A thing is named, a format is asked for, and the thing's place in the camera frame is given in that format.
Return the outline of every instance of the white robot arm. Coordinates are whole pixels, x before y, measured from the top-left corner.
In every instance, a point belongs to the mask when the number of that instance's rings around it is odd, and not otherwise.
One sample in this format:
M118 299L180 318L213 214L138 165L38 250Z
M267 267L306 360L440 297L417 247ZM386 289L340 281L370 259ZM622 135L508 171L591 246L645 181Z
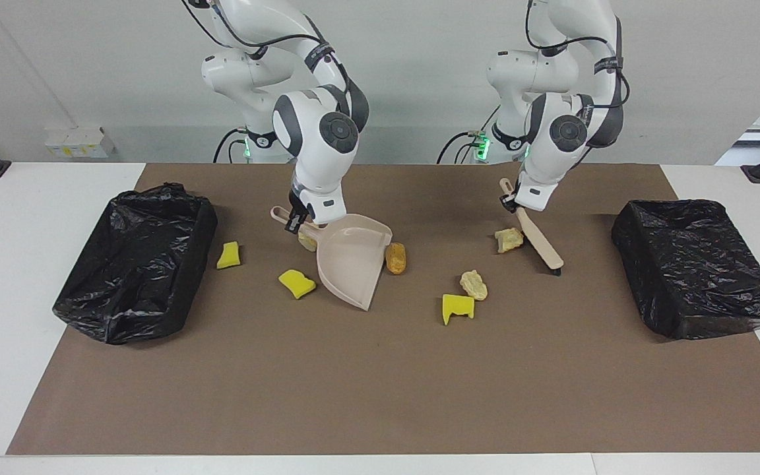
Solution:
M489 161L522 160L515 192L501 199L510 211L543 210L584 153L614 144L628 99L621 24L608 0L528 0L526 23L538 51L500 51L488 70L501 97ZM590 94L564 94L579 77L567 51L574 42L594 58ZM624 84L627 97L621 98Z
M209 8L220 44L233 48L208 57L205 81L240 104L251 156L287 152L296 159L286 229L298 232L308 216L319 225L346 214L341 180L368 121L368 101L348 76L313 21L285 0L188 0ZM267 55L269 46L292 52L319 87L277 99L259 89L292 77L293 64Z

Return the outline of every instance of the dustpan handle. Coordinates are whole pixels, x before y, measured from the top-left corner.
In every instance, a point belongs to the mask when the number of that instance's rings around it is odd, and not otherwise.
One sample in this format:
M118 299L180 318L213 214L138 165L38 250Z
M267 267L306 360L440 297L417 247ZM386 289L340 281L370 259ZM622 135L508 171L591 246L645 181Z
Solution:
M269 211L269 214L273 220L276 220L281 224L286 224L289 222L289 211L287 211L283 206L272 207L271 211ZM310 222L305 222L304 225L301 226L301 232L316 241L319 241L319 238L322 235L322 230Z
M509 178L501 178L500 188L507 195L512 195L515 192L515 186L513 186L512 181L509 181Z

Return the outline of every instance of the yellow sponge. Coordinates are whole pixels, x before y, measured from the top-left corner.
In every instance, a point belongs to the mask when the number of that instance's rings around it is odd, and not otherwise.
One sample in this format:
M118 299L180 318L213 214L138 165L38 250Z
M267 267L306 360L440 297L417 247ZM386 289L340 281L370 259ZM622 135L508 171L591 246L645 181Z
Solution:
M474 318L474 298L461 295L444 294L441 296L441 316L444 325L450 323L450 315L467 315Z
M290 292L292 292L292 295L295 296L296 300L303 297L304 295L310 294L310 292L316 289L316 283L310 279L307 279L304 274L298 272L297 270L287 270L281 274L277 280L280 280L280 283L289 289Z
M219 262L216 263L216 268L226 269L240 264L239 243L236 243L236 241L233 241L232 243L224 243L222 246L222 256L219 258Z

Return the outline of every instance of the plastic bag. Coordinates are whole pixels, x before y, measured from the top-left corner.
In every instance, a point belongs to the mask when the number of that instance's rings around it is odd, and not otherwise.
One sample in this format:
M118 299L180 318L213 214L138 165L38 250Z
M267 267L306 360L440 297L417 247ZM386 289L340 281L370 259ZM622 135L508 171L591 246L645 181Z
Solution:
M178 183L122 193L102 213L52 311L111 345L180 331L217 222L208 199Z
M760 265L714 201L630 201L615 220L647 327L699 340L760 329Z

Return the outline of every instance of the wall outlet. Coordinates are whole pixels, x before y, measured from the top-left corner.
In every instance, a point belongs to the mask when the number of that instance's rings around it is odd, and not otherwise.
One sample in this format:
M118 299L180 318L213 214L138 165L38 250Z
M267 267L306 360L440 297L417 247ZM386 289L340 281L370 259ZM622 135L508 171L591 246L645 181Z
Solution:
M103 129L50 130L46 148L58 158L108 158L115 148Z
M57 158L70 158L71 154L66 154L63 151L63 142L69 137L69 132L66 130L50 130L49 137L46 139L46 148L49 153Z

